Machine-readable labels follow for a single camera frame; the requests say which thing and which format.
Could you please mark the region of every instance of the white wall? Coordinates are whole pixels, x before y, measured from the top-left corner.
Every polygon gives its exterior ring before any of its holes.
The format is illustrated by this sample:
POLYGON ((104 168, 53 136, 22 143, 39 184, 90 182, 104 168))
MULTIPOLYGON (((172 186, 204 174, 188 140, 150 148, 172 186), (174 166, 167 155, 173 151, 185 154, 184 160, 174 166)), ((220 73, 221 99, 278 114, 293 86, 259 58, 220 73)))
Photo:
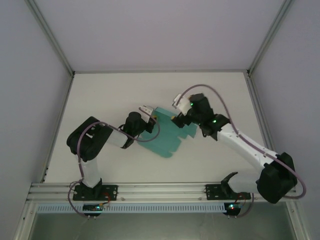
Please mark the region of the white wall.
POLYGON ((39 181, 68 73, 22 0, 0 1, 0 233, 12 239, 39 181))
POLYGON ((320 228, 320 1, 295 1, 257 68, 262 106, 278 151, 308 187, 302 200, 313 239, 320 228))
POLYGON ((36 0, 75 71, 246 69, 283 0, 36 0))

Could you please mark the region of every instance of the green cloth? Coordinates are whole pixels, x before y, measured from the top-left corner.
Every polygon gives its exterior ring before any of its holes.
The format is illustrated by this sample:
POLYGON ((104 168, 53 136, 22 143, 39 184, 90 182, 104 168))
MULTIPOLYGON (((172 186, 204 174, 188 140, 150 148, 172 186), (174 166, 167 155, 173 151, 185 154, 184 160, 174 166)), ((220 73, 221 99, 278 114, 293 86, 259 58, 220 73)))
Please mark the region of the green cloth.
MULTIPOLYGON (((156 116, 158 123, 160 124, 160 134, 158 137, 149 142, 138 142, 142 147, 151 150, 155 154, 164 158, 170 158, 174 152, 178 150, 182 140, 187 136, 195 137, 197 131, 197 125, 191 123, 189 126, 185 125, 183 128, 177 127, 172 121, 172 116, 176 114, 165 110, 161 107, 157 107, 153 115, 156 116)), ((144 131, 140 137, 143 139, 150 139, 158 132, 158 125, 153 128, 152 133, 144 131)))

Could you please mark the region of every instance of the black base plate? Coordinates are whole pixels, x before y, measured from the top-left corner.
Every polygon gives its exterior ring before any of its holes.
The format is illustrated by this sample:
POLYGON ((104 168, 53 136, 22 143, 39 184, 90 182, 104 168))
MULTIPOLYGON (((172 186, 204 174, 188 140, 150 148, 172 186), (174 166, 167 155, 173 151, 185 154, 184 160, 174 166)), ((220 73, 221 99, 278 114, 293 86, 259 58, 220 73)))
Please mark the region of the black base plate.
MULTIPOLYGON (((238 197, 238 193, 233 192, 230 195, 226 195, 221 188, 221 184, 207 184, 205 185, 205 194, 207 200, 241 200, 242 196, 238 197)), ((251 199, 251 194, 247 192, 241 193, 246 200, 251 199)))
POLYGON ((118 195, 118 186, 117 185, 102 185, 100 194, 97 197, 85 196, 82 191, 81 185, 77 185, 74 188, 73 200, 74 201, 116 201, 118 195))

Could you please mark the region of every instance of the ventilation grille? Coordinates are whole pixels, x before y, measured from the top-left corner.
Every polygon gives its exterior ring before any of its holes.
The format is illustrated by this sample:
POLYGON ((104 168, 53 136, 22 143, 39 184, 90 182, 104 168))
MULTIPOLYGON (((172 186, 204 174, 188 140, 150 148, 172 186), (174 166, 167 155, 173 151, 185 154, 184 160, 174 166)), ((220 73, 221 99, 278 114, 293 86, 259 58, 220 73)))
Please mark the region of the ventilation grille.
MULTIPOLYGON (((79 212, 83 204, 75 204, 79 212)), ((104 208, 102 213, 122 214, 122 213, 225 213, 223 203, 111 203, 104 208)), ((69 214, 74 210, 68 204, 39 204, 38 214, 69 214)))

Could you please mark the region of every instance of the white tabletop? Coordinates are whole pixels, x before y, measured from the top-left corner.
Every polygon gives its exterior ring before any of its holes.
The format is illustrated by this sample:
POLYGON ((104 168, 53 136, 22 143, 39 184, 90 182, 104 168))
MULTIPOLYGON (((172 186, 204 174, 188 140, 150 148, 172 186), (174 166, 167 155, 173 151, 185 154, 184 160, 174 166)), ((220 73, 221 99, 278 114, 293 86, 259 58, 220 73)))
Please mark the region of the white tabletop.
MULTIPOLYGON (((80 178, 77 160, 66 141, 88 117, 118 127, 140 105, 175 112, 171 107, 173 98, 200 83, 216 88, 236 126, 263 145, 242 72, 76 74, 45 182, 69 183, 80 178)), ((225 115, 222 104, 210 90, 200 87, 190 91, 195 93, 204 93, 214 112, 225 115)), ((199 129, 195 138, 184 139, 170 158, 137 143, 126 150, 106 144, 98 155, 98 167, 103 182, 108 183, 220 182, 231 172, 252 169, 227 146, 210 137, 203 138, 199 129)))

